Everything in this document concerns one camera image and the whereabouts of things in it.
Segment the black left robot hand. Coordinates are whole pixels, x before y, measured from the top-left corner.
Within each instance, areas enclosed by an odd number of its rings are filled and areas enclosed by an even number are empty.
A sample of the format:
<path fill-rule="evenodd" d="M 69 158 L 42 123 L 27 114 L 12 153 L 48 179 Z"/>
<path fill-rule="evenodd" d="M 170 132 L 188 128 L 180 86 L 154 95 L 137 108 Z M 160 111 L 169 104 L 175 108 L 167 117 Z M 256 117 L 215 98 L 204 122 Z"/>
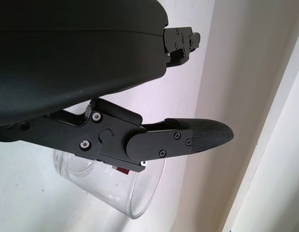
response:
<path fill-rule="evenodd" d="M 142 116 L 103 99 L 162 77 L 199 47 L 156 0 L 0 0 L 0 142 L 141 172 L 231 141 L 226 124 Z"/>

